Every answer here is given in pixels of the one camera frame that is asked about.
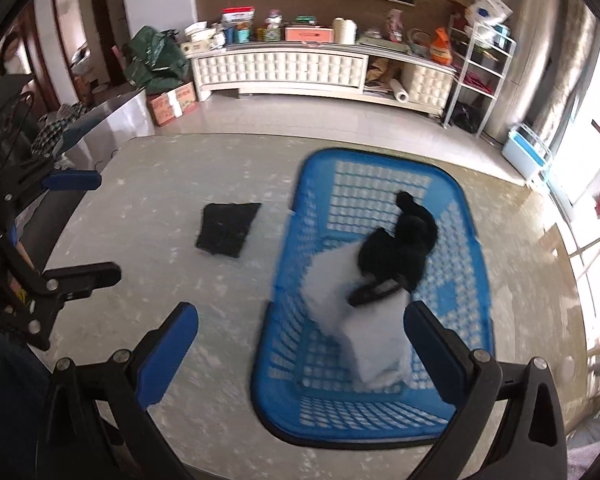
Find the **white metal shelf rack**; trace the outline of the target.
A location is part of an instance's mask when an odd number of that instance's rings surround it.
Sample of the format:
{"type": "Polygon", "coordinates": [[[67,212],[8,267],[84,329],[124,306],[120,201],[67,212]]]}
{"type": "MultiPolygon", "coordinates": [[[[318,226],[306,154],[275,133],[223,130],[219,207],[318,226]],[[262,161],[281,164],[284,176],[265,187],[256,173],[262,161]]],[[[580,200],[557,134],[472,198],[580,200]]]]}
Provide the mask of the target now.
{"type": "Polygon", "coordinates": [[[455,74],[442,125],[478,138],[498,102],[517,43],[506,24],[471,25],[459,13],[450,17],[448,36],[455,74]]]}

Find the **orange plastic jug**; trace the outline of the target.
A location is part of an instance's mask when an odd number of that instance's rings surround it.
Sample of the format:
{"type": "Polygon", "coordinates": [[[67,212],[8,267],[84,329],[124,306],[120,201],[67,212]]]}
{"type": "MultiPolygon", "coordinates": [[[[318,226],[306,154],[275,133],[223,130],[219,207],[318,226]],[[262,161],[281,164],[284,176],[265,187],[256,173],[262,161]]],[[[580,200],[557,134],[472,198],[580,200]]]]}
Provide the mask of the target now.
{"type": "Polygon", "coordinates": [[[450,66],[453,63],[450,38],[444,27],[438,27],[434,31],[434,38],[429,44],[429,56],[432,62],[443,66],[450,66]]]}

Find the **white square filter sponge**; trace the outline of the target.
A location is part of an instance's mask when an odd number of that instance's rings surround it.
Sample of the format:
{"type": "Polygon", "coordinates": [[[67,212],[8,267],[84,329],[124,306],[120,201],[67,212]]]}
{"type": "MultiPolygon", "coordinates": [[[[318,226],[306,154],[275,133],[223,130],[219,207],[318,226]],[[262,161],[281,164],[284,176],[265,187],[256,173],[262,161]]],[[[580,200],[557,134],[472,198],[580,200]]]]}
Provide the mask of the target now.
{"type": "Polygon", "coordinates": [[[339,344],[340,364],[355,385],[370,390],[410,380],[412,347],[403,328],[410,294],[399,289],[371,304],[350,306],[350,293],[367,283],[356,263],[361,246],[344,244],[313,256],[300,292],[310,319],[339,344]]]}

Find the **green plastic bag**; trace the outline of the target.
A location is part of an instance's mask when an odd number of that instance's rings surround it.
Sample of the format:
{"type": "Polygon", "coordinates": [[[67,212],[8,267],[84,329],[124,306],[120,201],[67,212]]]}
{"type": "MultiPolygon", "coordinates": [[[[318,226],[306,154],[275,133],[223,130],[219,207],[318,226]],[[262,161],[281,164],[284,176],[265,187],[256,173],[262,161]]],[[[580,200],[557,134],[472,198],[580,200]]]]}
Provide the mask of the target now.
{"type": "Polygon", "coordinates": [[[189,60],[175,39],[175,30],[143,26],[124,46],[128,83],[148,96],[169,92],[192,80],[189,60]]]}

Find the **blue plastic laundry basket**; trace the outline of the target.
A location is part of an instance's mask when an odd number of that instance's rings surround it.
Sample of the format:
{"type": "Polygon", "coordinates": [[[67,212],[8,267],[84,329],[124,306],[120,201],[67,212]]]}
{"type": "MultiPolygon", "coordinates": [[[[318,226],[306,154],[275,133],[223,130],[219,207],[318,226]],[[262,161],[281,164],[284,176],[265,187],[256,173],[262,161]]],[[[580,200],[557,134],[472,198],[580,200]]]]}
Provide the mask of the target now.
{"type": "Polygon", "coordinates": [[[454,408],[406,338],[414,300],[469,348],[493,349],[488,274],[460,185],[388,155],[308,156],[253,362],[261,424],[307,448],[436,440],[454,408]]]}

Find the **white blue storage box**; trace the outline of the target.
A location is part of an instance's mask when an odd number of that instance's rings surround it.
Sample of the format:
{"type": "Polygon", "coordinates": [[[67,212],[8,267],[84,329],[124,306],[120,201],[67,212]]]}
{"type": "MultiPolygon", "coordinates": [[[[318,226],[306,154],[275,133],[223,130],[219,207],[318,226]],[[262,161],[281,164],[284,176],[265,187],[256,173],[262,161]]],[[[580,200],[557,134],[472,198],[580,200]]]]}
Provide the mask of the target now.
{"type": "Polygon", "coordinates": [[[526,181],[539,177],[553,161],[548,146],[522,122],[509,129],[502,156],[526,181]]]}

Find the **pink drawer box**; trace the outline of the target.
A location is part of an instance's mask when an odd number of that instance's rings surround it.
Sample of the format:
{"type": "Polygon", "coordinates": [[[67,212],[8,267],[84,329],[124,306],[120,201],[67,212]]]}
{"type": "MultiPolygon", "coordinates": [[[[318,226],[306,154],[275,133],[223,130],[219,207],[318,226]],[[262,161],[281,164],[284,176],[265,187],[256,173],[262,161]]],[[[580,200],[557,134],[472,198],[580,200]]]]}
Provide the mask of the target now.
{"type": "Polygon", "coordinates": [[[335,41],[334,30],[320,26],[287,26],[284,30],[285,40],[302,42],[302,44],[332,44],[335,41]]]}

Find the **cream thread spool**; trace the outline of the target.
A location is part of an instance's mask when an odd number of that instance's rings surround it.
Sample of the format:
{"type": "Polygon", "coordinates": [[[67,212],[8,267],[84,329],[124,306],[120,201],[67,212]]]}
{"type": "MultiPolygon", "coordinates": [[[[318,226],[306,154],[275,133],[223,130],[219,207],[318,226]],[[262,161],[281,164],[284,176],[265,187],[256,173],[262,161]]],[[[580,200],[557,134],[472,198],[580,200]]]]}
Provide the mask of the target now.
{"type": "Polygon", "coordinates": [[[335,18],[332,21],[332,30],[334,31],[334,43],[340,46],[352,46],[356,43],[356,32],[358,25],[355,21],[345,18],[335,18]]]}

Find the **white tufted TV cabinet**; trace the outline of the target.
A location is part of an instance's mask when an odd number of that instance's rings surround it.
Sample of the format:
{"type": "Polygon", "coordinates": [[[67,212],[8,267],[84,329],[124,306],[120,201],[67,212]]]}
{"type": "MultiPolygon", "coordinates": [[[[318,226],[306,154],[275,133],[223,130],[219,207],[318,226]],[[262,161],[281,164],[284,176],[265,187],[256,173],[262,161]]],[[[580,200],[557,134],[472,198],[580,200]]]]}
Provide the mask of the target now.
{"type": "Polygon", "coordinates": [[[382,104],[439,117],[455,70],[417,56],[371,46],[336,44],[231,44],[190,59],[198,99],[215,91],[320,96],[382,104]],[[399,103],[389,81],[400,81],[410,100],[399,103]]]}

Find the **black square filter sponge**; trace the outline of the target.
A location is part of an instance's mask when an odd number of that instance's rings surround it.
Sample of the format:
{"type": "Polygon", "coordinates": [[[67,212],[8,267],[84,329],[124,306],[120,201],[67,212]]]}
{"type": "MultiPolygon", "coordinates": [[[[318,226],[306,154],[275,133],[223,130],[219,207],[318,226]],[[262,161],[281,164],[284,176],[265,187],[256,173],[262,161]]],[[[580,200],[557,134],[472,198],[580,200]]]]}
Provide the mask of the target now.
{"type": "Polygon", "coordinates": [[[261,203],[204,206],[196,247],[210,255],[237,259],[261,206],[261,203]]]}

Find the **white paper roll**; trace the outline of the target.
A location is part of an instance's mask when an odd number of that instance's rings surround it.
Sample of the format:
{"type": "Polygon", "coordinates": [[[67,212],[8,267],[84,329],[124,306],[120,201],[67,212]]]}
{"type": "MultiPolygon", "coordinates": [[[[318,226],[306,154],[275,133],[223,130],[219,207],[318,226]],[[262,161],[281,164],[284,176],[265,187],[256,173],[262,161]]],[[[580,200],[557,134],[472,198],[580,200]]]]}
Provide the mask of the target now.
{"type": "Polygon", "coordinates": [[[389,81],[389,87],[394,98],[401,104],[407,103],[410,100],[408,92],[404,89],[400,81],[391,79],[389,81]]]}

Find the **black soft cloth in basket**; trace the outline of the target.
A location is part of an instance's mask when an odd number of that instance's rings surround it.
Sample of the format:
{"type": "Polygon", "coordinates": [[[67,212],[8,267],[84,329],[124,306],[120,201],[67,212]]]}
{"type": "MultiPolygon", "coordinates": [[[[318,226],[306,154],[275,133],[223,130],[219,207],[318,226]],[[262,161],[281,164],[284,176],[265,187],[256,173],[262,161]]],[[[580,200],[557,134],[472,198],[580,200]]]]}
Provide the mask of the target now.
{"type": "Polygon", "coordinates": [[[354,308],[405,290],[414,292],[425,274],[427,258],[438,240],[434,216],[406,191],[396,193],[400,216],[393,232],[376,229],[358,251],[358,270],[365,283],[348,296],[354,308]]]}

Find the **red cardboard box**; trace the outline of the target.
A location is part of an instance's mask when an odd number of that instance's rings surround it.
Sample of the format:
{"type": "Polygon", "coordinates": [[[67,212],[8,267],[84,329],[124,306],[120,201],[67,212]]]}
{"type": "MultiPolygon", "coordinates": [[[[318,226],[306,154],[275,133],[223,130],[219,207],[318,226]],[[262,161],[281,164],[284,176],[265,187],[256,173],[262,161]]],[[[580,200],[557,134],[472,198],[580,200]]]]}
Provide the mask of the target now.
{"type": "Polygon", "coordinates": [[[155,125],[162,127],[196,110],[195,88],[188,82],[168,92],[150,96],[148,106],[155,125]]]}

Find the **grey side table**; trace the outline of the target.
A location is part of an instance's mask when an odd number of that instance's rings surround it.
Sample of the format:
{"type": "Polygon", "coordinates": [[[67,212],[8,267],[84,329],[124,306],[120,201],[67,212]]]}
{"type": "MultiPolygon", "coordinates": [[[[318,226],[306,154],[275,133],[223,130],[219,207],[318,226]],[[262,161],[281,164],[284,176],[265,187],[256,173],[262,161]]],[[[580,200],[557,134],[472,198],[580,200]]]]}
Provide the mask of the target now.
{"type": "Polygon", "coordinates": [[[53,154],[71,168],[102,171],[126,142],[154,134],[146,92],[135,90],[103,102],[68,125],[53,154]]]}

